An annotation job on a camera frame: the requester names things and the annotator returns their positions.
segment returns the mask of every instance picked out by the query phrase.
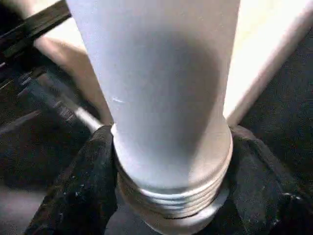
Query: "cylindrical tube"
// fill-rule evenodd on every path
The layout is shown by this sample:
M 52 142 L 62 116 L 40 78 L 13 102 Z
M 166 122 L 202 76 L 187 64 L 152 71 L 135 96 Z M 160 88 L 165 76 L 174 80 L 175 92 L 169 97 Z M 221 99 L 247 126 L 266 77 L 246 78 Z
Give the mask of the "cylindrical tube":
M 232 152 L 222 111 L 239 0 L 67 2 L 114 119 L 122 194 L 143 219 L 199 213 Z

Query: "metal bar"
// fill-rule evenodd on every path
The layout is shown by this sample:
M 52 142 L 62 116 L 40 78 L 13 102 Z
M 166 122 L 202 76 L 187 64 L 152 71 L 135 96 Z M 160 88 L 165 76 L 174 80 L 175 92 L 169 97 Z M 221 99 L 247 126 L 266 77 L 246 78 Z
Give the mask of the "metal bar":
M 71 17 L 64 0 L 25 19 L 25 21 L 0 36 L 0 52 L 9 59 L 31 46 L 37 38 Z

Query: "white surface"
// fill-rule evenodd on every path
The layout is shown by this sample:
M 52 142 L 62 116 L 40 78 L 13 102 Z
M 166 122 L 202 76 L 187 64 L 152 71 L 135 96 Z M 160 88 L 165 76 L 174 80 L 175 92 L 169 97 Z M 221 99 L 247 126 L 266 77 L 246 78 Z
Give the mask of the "white surface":
M 246 2 L 242 1 L 224 104 L 230 125 L 240 122 L 313 22 L 312 0 L 276 1 L 275 8 L 247 32 L 249 15 L 244 13 L 253 9 L 244 8 Z
M 20 9 L 26 18 L 57 0 L 1 1 Z M 312 24 L 312 12 L 313 0 L 241 0 L 224 103 L 229 124 L 241 120 L 294 50 Z M 102 122 L 110 123 L 112 118 L 74 19 L 38 39 L 36 46 L 74 75 L 85 96 L 99 109 Z

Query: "white pvc pipe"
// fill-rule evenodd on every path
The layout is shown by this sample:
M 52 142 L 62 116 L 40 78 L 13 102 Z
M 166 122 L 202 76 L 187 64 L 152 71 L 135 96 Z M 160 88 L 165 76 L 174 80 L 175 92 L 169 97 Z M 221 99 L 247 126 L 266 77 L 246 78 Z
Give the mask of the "white pvc pipe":
M 222 111 L 239 0 L 67 2 L 114 119 L 125 200 L 161 233 L 198 231 L 232 152 Z

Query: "white pipe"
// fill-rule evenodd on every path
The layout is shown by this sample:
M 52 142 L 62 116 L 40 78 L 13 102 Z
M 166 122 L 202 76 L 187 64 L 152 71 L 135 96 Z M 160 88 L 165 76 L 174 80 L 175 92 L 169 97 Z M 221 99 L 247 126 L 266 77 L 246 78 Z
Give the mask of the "white pipe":
M 197 232 L 232 152 L 222 111 L 239 0 L 67 2 L 114 119 L 125 200 L 160 233 Z

